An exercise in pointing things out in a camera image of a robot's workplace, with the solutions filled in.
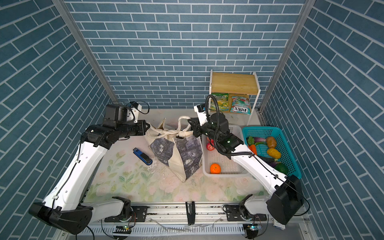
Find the cream canvas tote bag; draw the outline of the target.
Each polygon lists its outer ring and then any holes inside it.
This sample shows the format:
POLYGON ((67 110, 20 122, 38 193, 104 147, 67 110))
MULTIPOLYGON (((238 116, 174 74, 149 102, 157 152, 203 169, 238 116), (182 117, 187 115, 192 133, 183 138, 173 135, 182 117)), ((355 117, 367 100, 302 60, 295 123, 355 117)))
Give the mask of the cream canvas tote bag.
POLYGON ((202 142, 194 136, 191 125, 182 129, 182 120, 190 119, 179 117, 178 127, 174 130, 167 129, 166 120, 163 120, 156 128, 150 126, 145 134, 155 159, 167 166, 183 183, 201 167, 203 159, 202 142))

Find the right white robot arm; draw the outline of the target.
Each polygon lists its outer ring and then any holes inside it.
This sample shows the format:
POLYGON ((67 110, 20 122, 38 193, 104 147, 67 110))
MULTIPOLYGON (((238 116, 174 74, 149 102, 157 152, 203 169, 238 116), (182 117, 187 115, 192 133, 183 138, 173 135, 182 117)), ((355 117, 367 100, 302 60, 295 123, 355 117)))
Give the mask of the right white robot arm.
POLYGON ((230 132, 229 124, 223 114, 207 116, 198 113, 198 117, 188 119, 195 137, 205 136, 214 141, 214 147, 223 155, 247 170, 267 190, 269 198, 258 200, 249 197, 244 207, 249 215, 258 214, 261 209, 280 224, 286 225, 306 201, 303 196, 301 181, 294 175, 287 176, 254 154, 245 141, 230 132))

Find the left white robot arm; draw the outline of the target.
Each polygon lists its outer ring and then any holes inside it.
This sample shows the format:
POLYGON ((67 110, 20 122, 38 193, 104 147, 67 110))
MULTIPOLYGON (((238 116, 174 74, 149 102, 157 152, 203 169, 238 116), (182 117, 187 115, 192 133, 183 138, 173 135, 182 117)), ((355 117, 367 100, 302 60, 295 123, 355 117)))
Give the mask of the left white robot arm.
POLYGON ((133 218, 130 200, 115 196, 101 203, 84 204, 83 199, 111 146, 119 140, 143 136, 150 128, 150 124, 138 119, 141 112, 142 106, 137 102, 106 105, 102 123, 89 126, 81 134, 69 167, 44 200, 30 206, 29 214, 72 235, 81 233, 90 223, 109 217, 129 222, 133 218))

